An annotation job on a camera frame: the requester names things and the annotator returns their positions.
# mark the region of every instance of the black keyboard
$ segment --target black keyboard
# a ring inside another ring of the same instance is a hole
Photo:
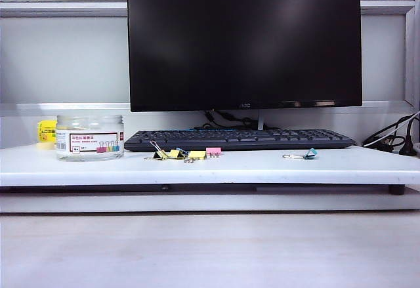
[[[310,148],[345,148],[354,143],[344,135],[326,129],[301,130],[236,130],[206,129],[183,131],[139,131],[124,143],[133,152],[154,152],[150,141],[156,141],[165,151],[205,150],[220,147],[226,150],[281,150]]]

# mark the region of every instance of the glass jar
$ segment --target glass jar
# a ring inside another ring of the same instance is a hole
[[[57,116],[57,158],[64,161],[99,161],[124,154],[121,115]]]

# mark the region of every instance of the monitor screen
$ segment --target monitor screen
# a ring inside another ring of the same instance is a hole
[[[360,0],[128,0],[131,111],[362,103]]]

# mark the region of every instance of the desk surface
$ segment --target desk surface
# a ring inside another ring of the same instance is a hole
[[[420,184],[420,159],[361,147],[319,150],[313,160],[284,159],[302,150],[224,152],[194,163],[121,159],[65,162],[55,151],[23,146],[0,150],[1,186],[65,186],[179,183]]]
[[[0,223],[2,287],[420,287],[418,211]]]

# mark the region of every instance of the jar label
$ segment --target jar label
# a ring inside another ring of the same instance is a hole
[[[120,140],[123,132],[97,132],[75,130],[56,130],[56,147],[58,152],[67,154],[85,154],[106,152],[122,152],[123,141]]]

